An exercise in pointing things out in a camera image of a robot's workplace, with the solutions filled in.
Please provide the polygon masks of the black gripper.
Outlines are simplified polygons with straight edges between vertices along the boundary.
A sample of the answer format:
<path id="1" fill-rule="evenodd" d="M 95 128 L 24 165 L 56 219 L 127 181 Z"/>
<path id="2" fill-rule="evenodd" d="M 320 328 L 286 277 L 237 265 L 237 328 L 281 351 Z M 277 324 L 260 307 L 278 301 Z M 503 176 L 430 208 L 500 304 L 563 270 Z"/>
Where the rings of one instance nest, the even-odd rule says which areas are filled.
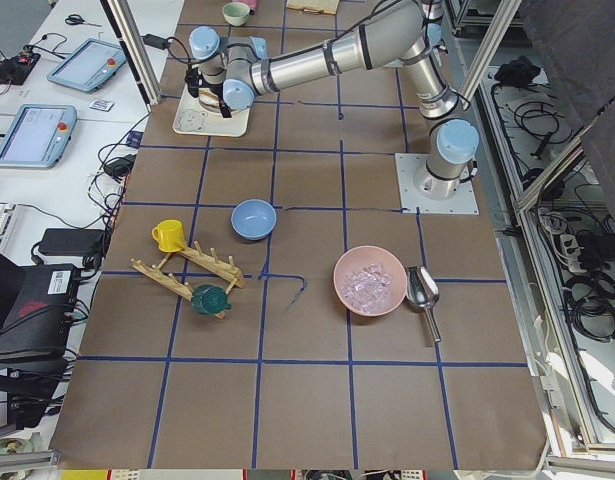
<path id="1" fill-rule="evenodd" d="M 205 80 L 197 67 L 188 67 L 185 73 L 188 94 L 202 105 L 217 108 L 223 118 L 231 118 L 232 111 L 223 98 L 223 86 Z"/>

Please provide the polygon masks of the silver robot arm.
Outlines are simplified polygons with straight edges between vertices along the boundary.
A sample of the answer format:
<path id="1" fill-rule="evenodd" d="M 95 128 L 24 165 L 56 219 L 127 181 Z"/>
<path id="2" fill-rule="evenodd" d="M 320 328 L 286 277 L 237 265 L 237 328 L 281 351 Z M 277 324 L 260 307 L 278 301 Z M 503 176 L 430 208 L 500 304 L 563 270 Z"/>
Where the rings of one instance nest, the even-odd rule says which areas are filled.
<path id="1" fill-rule="evenodd" d="M 480 137 L 462 115 L 464 98 L 434 57 L 441 40 L 440 17 L 436 1 L 381 1 L 337 36 L 277 56 L 269 55 L 261 37 L 221 36 L 212 27 L 199 26 L 189 36 L 191 54 L 173 129 L 240 137 L 260 96 L 397 63 L 413 85 L 430 140 L 430 153 L 415 171 L 413 185 L 430 200 L 447 200 L 469 181 L 467 165 Z"/>

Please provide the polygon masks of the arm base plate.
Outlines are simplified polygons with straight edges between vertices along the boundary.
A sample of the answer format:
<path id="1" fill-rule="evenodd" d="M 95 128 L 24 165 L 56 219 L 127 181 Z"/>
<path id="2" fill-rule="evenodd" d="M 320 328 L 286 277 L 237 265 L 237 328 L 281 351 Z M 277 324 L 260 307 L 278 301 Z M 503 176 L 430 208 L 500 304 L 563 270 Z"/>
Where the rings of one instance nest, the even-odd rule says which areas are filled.
<path id="1" fill-rule="evenodd" d="M 478 215 L 473 183 L 435 178 L 427 171 L 428 157 L 395 154 L 401 209 L 412 214 Z"/>

